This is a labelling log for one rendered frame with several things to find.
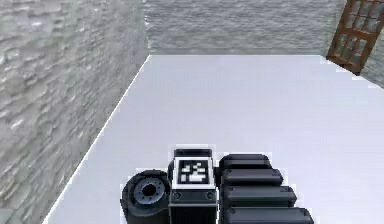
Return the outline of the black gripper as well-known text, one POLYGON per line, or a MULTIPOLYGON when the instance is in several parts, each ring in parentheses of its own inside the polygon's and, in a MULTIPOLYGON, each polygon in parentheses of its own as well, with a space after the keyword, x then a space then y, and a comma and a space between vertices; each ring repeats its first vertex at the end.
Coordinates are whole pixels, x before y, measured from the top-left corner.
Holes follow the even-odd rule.
POLYGON ((127 224, 169 224, 167 173, 145 170, 125 184, 120 205, 127 224))

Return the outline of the brown wooden glazed door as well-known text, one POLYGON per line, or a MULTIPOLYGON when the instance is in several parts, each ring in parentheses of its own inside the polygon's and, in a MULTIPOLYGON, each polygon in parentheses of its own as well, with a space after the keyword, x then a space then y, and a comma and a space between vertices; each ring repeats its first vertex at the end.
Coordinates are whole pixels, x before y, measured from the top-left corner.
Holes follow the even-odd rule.
POLYGON ((347 0, 326 59, 359 76, 384 27, 384 0, 347 0))

